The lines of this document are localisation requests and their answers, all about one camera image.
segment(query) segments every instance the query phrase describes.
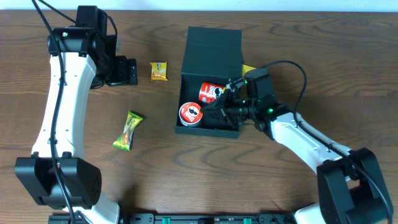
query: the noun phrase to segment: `green snack packet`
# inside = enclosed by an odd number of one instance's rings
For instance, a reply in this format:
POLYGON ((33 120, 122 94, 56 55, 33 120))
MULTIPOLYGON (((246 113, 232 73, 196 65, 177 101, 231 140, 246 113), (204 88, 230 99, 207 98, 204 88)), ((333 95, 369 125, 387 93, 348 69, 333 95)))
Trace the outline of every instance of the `green snack packet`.
POLYGON ((143 120, 140 116, 129 112, 127 115, 126 125, 124 125, 123 134, 113 143, 113 147, 130 151, 132 143, 132 134, 136 126, 143 120))

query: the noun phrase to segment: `pringles can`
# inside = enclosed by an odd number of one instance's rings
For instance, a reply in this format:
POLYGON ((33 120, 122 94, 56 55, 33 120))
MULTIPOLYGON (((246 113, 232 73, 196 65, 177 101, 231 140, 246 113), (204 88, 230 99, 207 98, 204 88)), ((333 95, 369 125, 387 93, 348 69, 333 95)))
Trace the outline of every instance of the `pringles can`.
POLYGON ((204 82, 201 84, 199 100, 204 103, 211 103, 217 100, 224 93, 225 86, 204 82))
POLYGON ((196 127, 200 124, 203 112, 200 110, 199 104, 189 102, 184 103, 180 107, 178 115, 180 116, 180 121, 184 126, 196 127))

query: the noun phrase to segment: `black box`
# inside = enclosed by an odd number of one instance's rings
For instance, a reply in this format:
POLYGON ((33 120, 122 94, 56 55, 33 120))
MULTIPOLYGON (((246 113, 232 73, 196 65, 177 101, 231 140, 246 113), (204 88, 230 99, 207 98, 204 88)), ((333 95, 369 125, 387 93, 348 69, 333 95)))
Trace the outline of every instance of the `black box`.
MULTIPOLYGON (((187 46, 181 69, 180 107, 187 102, 203 103, 199 92, 203 82, 225 86, 230 80, 242 77, 242 31, 189 27, 187 46)), ((234 129, 223 121, 202 117, 197 127, 186 127, 177 114, 176 134, 194 134, 224 138, 238 138, 234 129)))

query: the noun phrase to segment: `yellow snack packet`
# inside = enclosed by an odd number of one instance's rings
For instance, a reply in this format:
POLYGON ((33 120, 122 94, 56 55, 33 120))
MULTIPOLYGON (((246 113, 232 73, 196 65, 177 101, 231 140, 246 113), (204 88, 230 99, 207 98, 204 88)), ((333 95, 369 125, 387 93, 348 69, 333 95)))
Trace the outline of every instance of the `yellow snack packet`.
POLYGON ((151 62, 150 64, 152 65, 150 80, 168 80, 166 77, 167 62, 151 62))
POLYGON ((244 76, 247 72, 254 70, 256 68, 249 65, 242 65, 242 76, 244 76))
POLYGON ((140 116, 129 112, 123 134, 112 144, 113 147, 130 151, 134 129, 143 120, 140 116))

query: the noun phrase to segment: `wood grain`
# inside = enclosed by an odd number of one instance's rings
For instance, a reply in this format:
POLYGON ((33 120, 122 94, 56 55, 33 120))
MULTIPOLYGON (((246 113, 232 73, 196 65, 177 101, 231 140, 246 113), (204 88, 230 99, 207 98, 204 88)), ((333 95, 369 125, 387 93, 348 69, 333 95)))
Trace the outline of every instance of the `wood grain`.
MULTIPOLYGON (((103 190, 126 210, 257 213, 318 200, 313 172, 253 126, 243 127, 237 140, 174 134, 188 26, 243 30, 249 65, 280 59, 301 64, 308 91, 300 113, 334 140, 373 150, 398 206, 398 14, 107 13, 120 33, 120 54, 137 59, 139 84, 90 92, 85 152, 101 169, 103 190), (169 61, 168 82, 150 81, 149 62, 158 60, 169 61), (146 119, 136 130, 134 150, 125 152, 112 142, 129 110, 146 119)), ((53 12, 45 15, 52 27, 70 25, 53 12)), ((47 36, 36 12, 0 11, 0 223, 45 223, 54 212, 36 206, 14 174, 16 157, 29 156, 44 116, 47 36)), ((280 101, 294 103, 301 74, 288 65, 271 73, 280 101)))

